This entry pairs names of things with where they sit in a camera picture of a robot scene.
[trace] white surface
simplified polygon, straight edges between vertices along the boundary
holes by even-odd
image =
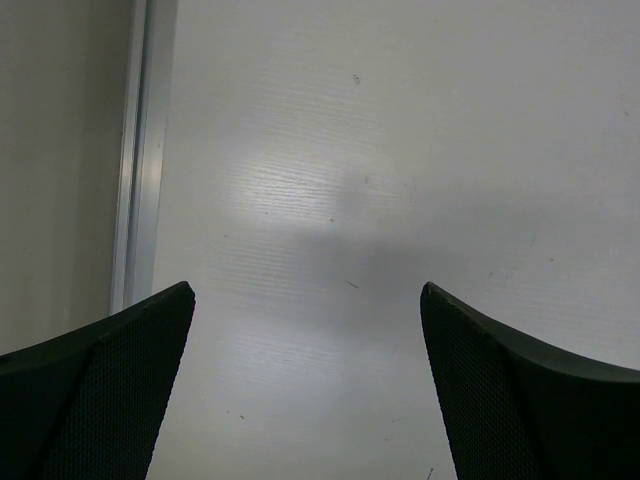
[[[638,18],[182,0],[155,288],[198,307],[149,478],[454,478],[427,280],[640,368]]]
[[[131,0],[0,9],[0,354],[106,316]]]

